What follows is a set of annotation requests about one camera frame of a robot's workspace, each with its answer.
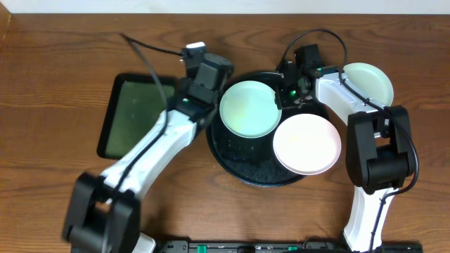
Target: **black base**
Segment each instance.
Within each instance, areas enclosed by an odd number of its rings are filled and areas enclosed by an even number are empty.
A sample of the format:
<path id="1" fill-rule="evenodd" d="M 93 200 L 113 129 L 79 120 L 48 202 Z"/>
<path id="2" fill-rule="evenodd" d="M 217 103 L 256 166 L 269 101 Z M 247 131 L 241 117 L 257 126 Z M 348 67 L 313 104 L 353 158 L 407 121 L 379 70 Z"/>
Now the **black base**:
<path id="1" fill-rule="evenodd" d="M 229 242 L 186 242 L 161 241 L 153 253 L 333 253 L 352 252 L 346 245 L 325 240 L 309 240 L 303 249 L 302 243 L 229 243 Z M 376 252 L 422 253 L 420 244 L 385 244 Z"/>
<path id="2" fill-rule="evenodd" d="M 273 89 L 283 85 L 283 79 L 279 74 L 256 72 L 235 79 L 230 86 L 247 80 L 265 83 Z M 308 100 L 299 108 L 299 105 L 294 104 L 290 99 L 293 98 L 281 96 L 280 103 L 284 109 L 279 124 L 293 115 L 303 113 L 328 119 L 324 105 Z M 272 146 L 275 131 L 276 129 L 260 138 L 243 138 L 229 131 L 222 122 L 220 114 L 217 113 L 210 127 L 206 129 L 206 137 L 216 160 L 227 172 L 241 181 L 256 186 L 285 186 L 305 176 L 291 172 L 278 161 Z"/>

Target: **white wall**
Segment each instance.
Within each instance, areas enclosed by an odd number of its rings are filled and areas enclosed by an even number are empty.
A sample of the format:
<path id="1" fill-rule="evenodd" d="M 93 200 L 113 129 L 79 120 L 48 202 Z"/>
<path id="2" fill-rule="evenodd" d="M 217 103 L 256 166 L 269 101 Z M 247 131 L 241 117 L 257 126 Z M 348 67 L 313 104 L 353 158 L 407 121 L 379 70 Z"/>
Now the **white wall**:
<path id="1" fill-rule="evenodd" d="M 0 0 L 0 2 L 11 13 L 450 13 L 450 0 Z"/>

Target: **green connector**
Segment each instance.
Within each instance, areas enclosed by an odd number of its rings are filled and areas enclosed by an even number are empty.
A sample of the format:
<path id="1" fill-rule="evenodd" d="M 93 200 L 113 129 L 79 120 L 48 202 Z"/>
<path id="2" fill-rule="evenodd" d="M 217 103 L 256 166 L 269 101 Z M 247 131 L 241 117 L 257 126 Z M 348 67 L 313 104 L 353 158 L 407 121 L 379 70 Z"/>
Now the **green connector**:
<path id="1" fill-rule="evenodd" d="M 197 253 L 206 253 L 206 245 L 198 245 Z"/>

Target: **green screen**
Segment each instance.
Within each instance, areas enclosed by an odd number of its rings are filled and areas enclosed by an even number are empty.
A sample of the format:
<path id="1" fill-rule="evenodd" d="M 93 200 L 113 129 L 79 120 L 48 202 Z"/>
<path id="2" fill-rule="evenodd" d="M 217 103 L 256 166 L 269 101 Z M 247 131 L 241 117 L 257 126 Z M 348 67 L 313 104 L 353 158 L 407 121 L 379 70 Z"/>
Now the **green screen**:
<path id="1" fill-rule="evenodd" d="M 163 86 L 166 97 L 173 86 Z M 125 82 L 120 90 L 105 155 L 126 155 L 155 125 L 165 105 L 155 84 Z"/>

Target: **wire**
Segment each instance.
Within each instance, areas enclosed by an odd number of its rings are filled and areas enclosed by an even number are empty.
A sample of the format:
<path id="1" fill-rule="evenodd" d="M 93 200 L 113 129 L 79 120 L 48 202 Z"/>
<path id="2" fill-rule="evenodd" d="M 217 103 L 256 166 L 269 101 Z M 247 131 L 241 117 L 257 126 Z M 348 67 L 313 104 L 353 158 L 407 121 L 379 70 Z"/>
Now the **wire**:
<path id="1" fill-rule="evenodd" d="M 156 74 L 155 69 L 152 67 L 152 65 L 150 64 L 150 62 L 147 60 L 147 58 L 142 54 L 141 50 L 139 50 L 139 48 L 136 46 L 136 44 L 138 45 L 145 45 L 142 42 L 139 42 L 135 39 L 132 39 L 130 37 L 128 37 L 125 34 L 121 34 L 121 36 L 128 42 L 128 44 L 133 48 L 133 50 L 138 54 L 138 56 L 141 58 L 141 60 L 144 62 L 144 64 L 147 66 L 148 71 L 150 72 L 153 81 L 155 81 L 156 83 L 156 87 L 158 89 L 158 91 L 160 92 L 161 95 L 161 99 L 162 102 L 165 104 L 166 108 L 167 108 L 167 97 L 164 93 L 164 89 L 162 88 L 162 84 L 161 81 L 158 78 L 158 75 Z M 128 176 L 129 172 L 131 171 L 131 169 L 133 169 L 133 166 L 139 161 L 139 159 L 141 159 L 141 157 L 153 146 L 153 144 L 155 144 L 162 135 L 164 135 L 164 132 L 166 131 L 167 125 L 169 123 L 169 113 L 167 110 L 165 110 L 165 120 L 164 120 L 164 124 L 162 125 L 161 131 L 158 133 L 158 135 L 146 146 L 144 147 L 140 153 L 128 164 L 128 166 L 125 168 L 125 170 L 122 173 L 122 176 L 120 177 L 117 185 L 114 187 L 113 191 L 112 191 L 112 202 L 111 202 L 111 208 L 110 211 L 108 213 L 108 222 L 106 223 L 106 227 L 105 227 L 105 235 L 103 236 L 103 244 L 102 244 L 102 253 L 106 253 L 107 252 L 107 248 L 108 248 L 108 236 L 109 236 L 109 228 L 110 228 L 110 224 L 112 222 L 114 222 L 113 219 L 113 210 L 115 207 L 115 204 L 117 202 L 118 199 L 118 192 L 120 191 L 120 187 L 122 186 L 124 180 L 126 179 L 126 177 Z"/>
<path id="2" fill-rule="evenodd" d="M 303 32 L 302 34 L 298 35 L 297 37 L 295 37 L 295 39 L 293 39 L 290 44 L 288 45 L 288 47 L 286 48 L 286 50 L 284 51 L 283 57 L 281 57 L 280 63 L 278 64 L 278 66 L 276 66 L 276 71 L 279 73 L 281 71 L 281 67 L 284 64 L 284 60 L 286 58 L 286 55 L 288 54 L 288 51 L 290 49 L 290 47 L 301 37 L 303 37 L 306 34 L 309 34 L 311 32 L 326 32 L 328 34 L 333 35 L 337 40 L 339 40 L 339 42 L 342 44 L 342 47 L 344 49 L 344 63 L 343 66 L 345 66 L 347 64 L 347 46 L 345 46 L 345 42 L 339 37 L 339 35 L 337 35 L 336 33 L 328 30 L 328 29 L 323 29 L 323 28 L 316 28 L 316 29 L 311 29 L 311 30 L 307 30 L 306 32 Z"/>
<path id="3" fill-rule="evenodd" d="M 311 237 L 308 237 L 303 243 L 302 243 L 302 249 L 306 249 L 307 248 L 307 244 L 308 244 L 308 242 L 310 242 L 312 239 L 322 239 L 322 238 L 320 238 L 319 236 L 311 236 Z"/>
<path id="4" fill-rule="evenodd" d="M 326 33 L 329 33 L 329 34 L 333 35 L 337 40 L 339 40 L 339 42 L 342 44 L 342 48 L 344 49 L 344 63 L 343 63 L 343 66 L 345 66 L 347 64 L 347 46 L 345 45 L 345 42 L 341 39 L 341 37 L 339 37 L 339 35 L 337 35 L 336 33 L 331 32 L 330 30 L 317 28 L 317 29 L 312 29 L 312 30 L 308 30 L 306 32 L 303 32 L 302 34 L 298 35 L 297 37 L 295 37 L 295 39 L 293 39 L 290 42 L 289 46 L 286 48 L 286 50 L 285 50 L 285 52 L 283 54 L 283 57 L 280 60 L 280 63 L 276 67 L 277 72 L 280 72 L 280 69 L 281 69 L 281 67 L 284 64 L 284 60 L 285 60 L 286 54 L 288 53 L 290 47 L 298 39 L 300 39 L 301 37 L 303 37 L 306 34 L 309 34 L 310 32 L 326 32 Z M 406 140 L 408 142 L 408 146 L 409 146 L 409 148 L 411 149 L 411 151 L 413 153 L 414 163 L 416 164 L 416 167 L 415 167 L 415 170 L 414 170 L 413 179 L 407 185 L 407 187 L 405 187 L 405 188 L 403 188 L 401 190 L 392 192 L 392 193 L 385 194 L 380 199 L 380 201 L 381 201 L 380 208 L 378 209 L 377 217 L 376 217 L 375 223 L 373 225 L 373 231 L 371 233 L 371 242 L 370 242 L 370 247 L 369 247 L 369 253 L 372 253 L 372 251 L 373 251 L 372 247 L 373 247 L 373 241 L 374 241 L 374 238 L 375 238 L 375 233 L 377 231 L 378 223 L 380 223 L 380 217 L 381 217 L 381 213 L 383 212 L 383 207 L 386 204 L 386 199 L 388 197 L 392 197 L 392 196 L 395 196 L 395 195 L 399 195 L 399 194 L 405 193 L 405 192 L 409 191 L 410 189 L 412 189 L 412 187 L 414 187 L 414 185 L 416 184 L 416 182 L 418 180 L 418 176 L 419 176 L 419 160 L 418 160 L 418 156 L 417 156 L 416 147 L 414 146 L 413 140 L 409 136 L 409 133 L 405 130 L 405 128 L 400 123 L 398 123 L 398 121 L 395 118 L 393 118 L 393 116 L 390 114 L 389 108 L 382 109 L 382 108 L 378 107 L 377 105 L 373 104 L 371 102 L 370 98 L 364 98 L 361 94 L 357 93 L 354 89 L 352 89 L 352 88 L 350 88 L 348 86 L 348 84 L 345 82 L 345 79 L 342 78 L 343 70 L 338 70 L 338 72 L 339 72 L 340 83 L 342 85 L 344 85 L 344 87 L 346 89 L 348 89 L 350 92 L 352 92 L 357 98 L 361 99 L 365 104 L 371 106 L 372 108 L 375 108 L 376 110 L 378 110 L 379 112 L 384 114 L 384 116 L 386 118 L 388 118 L 390 121 L 392 121 L 392 123 L 400 130 L 400 132 L 403 133 L 403 135 L 406 137 Z"/>
<path id="5" fill-rule="evenodd" d="M 124 37 L 127 41 L 132 41 L 132 42 L 138 44 L 139 46 L 143 46 L 143 47 L 145 47 L 145 48 L 153 49 L 153 50 L 158 51 L 158 52 L 161 52 L 161 53 L 170 53 L 170 54 L 173 54 L 173 55 L 176 55 L 176 56 L 183 56 L 183 54 L 182 54 L 181 52 L 176 52 L 176 51 L 172 51 L 172 50 L 169 50 L 169 49 L 158 48 L 158 47 L 156 47 L 156 46 L 147 45 L 147 44 L 145 44 L 145 43 L 143 43 L 143 42 L 140 42 L 140 41 L 138 41 L 138 40 L 136 40 L 136 39 L 133 39 L 133 38 L 131 38 L 131 37 L 128 37 L 128 36 L 125 35 L 125 34 L 121 34 L 121 35 L 122 35 L 122 37 Z"/>

